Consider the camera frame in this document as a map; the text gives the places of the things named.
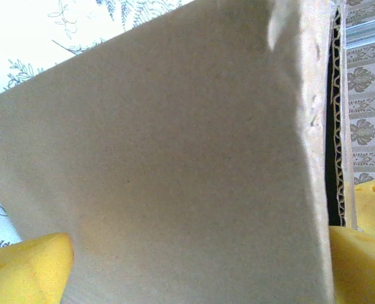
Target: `damask pattern wallpaper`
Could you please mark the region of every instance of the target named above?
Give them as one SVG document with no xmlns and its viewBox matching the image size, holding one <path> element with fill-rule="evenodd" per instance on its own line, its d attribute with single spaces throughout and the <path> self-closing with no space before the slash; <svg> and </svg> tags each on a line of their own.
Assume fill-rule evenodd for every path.
<svg viewBox="0 0 375 304">
<path fill-rule="evenodd" d="M 347 62 L 354 181 L 360 184 L 375 179 L 375 43 L 349 49 Z"/>
<path fill-rule="evenodd" d="M 347 0 L 347 27 L 375 20 L 375 0 Z"/>
</svg>

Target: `yellow sponge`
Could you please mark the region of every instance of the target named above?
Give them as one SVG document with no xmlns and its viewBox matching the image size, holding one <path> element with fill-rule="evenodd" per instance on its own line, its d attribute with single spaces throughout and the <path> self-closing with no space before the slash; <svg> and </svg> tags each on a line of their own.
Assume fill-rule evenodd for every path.
<svg viewBox="0 0 375 304">
<path fill-rule="evenodd" d="M 337 303 L 375 304 L 375 236 L 329 228 Z"/>
<path fill-rule="evenodd" d="M 355 204 L 358 226 L 375 234 L 375 180 L 355 187 Z"/>
<path fill-rule="evenodd" d="M 0 249 L 0 304 L 59 304 L 72 268 L 68 234 Z"/>
</svg>

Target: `floral wallpaper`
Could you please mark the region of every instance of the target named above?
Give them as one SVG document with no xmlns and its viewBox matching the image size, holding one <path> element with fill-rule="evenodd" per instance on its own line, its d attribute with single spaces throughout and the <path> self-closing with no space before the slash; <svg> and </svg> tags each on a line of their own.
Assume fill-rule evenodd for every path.
<svg viewBox="0 0 375 304">
<path fill-rule="evenodd" d="M 1 1 L 0 93 L 191 1 Z"/>
<path fill-rule="evenodd" d="M 375 43 L 347 50 L 347 63 L 354 183 L 360 184 L 375 179 Z"/>
</svg>

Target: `cardboard panel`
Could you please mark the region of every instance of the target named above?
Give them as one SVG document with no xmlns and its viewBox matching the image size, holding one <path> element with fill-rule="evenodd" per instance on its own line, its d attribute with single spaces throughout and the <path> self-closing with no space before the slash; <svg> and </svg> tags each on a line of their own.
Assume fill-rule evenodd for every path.
<svg viewBox="0 0 375 304">
<path fill-rule="evenodd" d="M 65 303 L 330 303 L 324 2 L 195 1 L 0 95 L 0 198 L 71 234 Z"/>
</svg>

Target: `cardboard box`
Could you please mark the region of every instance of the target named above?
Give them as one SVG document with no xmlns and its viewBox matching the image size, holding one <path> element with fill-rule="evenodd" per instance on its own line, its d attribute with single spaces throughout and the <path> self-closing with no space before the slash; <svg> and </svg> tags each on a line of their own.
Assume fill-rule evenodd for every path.
<svg viewBox="0 0 375 304">
<path fill-rule="evenodd" d="M 0 95 L 0 199 L 64 303 L 332 303 L 320 0 L 197 0 Z"/>
</svg>

